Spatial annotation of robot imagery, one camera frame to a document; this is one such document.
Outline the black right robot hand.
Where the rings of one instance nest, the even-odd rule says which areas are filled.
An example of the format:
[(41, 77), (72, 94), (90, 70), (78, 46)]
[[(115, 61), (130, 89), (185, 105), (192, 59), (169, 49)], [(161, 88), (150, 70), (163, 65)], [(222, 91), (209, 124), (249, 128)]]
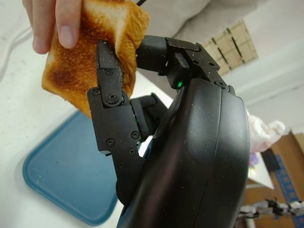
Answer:
[(114, 48), (96, 46), (97, 87), (88, 101), (98, 150), (113, 159), (120, 228), (231, 228), (247, 182), (244, 102), (202, 47), (145, 36), (139, 68), (178, 91), (170, 107), (156, 95), (128, 99)]

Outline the person's left hand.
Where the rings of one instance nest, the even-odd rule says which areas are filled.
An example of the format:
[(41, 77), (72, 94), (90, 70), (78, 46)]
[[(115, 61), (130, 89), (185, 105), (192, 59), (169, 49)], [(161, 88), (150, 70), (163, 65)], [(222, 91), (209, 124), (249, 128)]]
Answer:
[(23, 0), (33, 30), (33, 49), (38, 54), (50, 50), (54, 31), (65, 48), (76, 45), (79, 37), (81, 0)]

